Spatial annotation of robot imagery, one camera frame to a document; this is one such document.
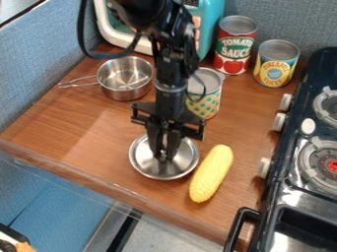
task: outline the white knob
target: white knob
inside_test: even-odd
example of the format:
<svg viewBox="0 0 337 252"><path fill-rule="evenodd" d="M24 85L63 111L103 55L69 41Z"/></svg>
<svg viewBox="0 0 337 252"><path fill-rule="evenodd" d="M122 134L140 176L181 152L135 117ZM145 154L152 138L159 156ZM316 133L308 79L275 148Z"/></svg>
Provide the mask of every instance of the white knob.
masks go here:
<svg viewBox="0 0 337 252"><path fill-rule="evenodd" d="M281 103L280 103L280 110L288 111L290 104L292 102L293 95L292 94L283 94Z"/></svg>
<svg viewBox="0 0 337 252"><path fill-rule="evenodd" d="M281 132L283 126L286 122L286 114L285 113L277 113L274 119L274 130L277 132Z"/></svg>
<svg viewBox="0 0 337 252"><path fill-rule="evenodd" d="M301 131L306 135L312 134L315 129L316 123L311 118L306 118L301 125Z"/></svg>
<svg viewBox="0 0 337 252"><path fill-rule="evenodd" d="M258 176L261 178L266 178L269 168L270 168L270 158L263 157L260 161L260 166L258 167Z"/></svg>

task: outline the black stove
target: black stove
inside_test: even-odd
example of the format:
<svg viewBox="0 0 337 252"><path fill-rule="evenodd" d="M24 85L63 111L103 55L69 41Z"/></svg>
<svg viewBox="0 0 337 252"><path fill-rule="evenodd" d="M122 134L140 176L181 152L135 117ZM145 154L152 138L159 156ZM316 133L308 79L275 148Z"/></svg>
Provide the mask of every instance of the black stove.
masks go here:
<svg viewBox="0 0 337 252"><path fill-rule="evenodd" d="M280 108L290 110L277 114L280 144L261 162L261 210L238 211L225 251L245 221L256 223L249 251L337 251L337 47L312 54Z"/></svg>

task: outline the metal bowl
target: metal bowl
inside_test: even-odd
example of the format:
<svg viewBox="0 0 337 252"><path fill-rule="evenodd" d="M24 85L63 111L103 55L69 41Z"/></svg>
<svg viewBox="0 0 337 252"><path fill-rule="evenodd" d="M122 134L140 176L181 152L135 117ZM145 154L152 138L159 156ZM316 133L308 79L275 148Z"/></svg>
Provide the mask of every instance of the metal bowl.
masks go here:
<svg viewBox="0 0 337 252"><path fill-rule="evenodd" d="M152 78L153 67L150 62L135 56L108 60L97 73L104 94L123 101L147 94Z"/></svg>

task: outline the yellow can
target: yellow can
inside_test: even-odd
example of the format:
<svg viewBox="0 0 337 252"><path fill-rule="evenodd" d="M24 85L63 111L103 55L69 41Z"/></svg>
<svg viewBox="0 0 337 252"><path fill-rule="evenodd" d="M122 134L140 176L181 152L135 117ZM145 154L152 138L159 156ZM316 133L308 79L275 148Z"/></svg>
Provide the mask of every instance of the yellow can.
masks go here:
<svg viewBox="0 0 337 252"><path fill-rule="evenodd" d="M289 83L299 61L300 50L294 44L271 39L260 44L253 71L255 80L269 88L281 88Z"/></svg>

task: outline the cable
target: cable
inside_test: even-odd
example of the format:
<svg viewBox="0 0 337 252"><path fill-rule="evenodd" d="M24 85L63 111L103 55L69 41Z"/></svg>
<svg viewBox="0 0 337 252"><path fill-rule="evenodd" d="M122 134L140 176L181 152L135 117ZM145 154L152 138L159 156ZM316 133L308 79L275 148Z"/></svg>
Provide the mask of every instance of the cable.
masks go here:
<svg viewBox="0 0 337 252"><path fill-rule="evenodd" d="M77 38L80 44L80 47L85 55L95 58L95 59L117 59L121 57L125 57L132 53L141 38L142 34L137 31L135 37L133 38L130 45L119 53L104 53L104 52L97 52L97 51L89 51L86 48L86 43L84 40L84 27L85 27L85 17L86 17L86 9L87 9L87 1L88 0L82 0L80 5L80 13L79 18L77 20Z"/></svg>
<svg viewBox="0 0 337 252"><path fill-rule="evenodd" d="M191 100L192 102L200 102L205 96L206 96L206 85L205 85L205 83L200 79L200 77L199 76L197 76L197 75L192 75L192 78L194 78L198 83L200 83L201 84L201 86L204 88L204 90L203 90L203 93L202 93L202 95L199 97L199 99L196 99L196 100L194 100L190 95L189 95L189 93L188 93L188 90L186 89L185 90L185 92L186 92L186 95L187 95L187 97L189 98L189 100Z"/></svg>

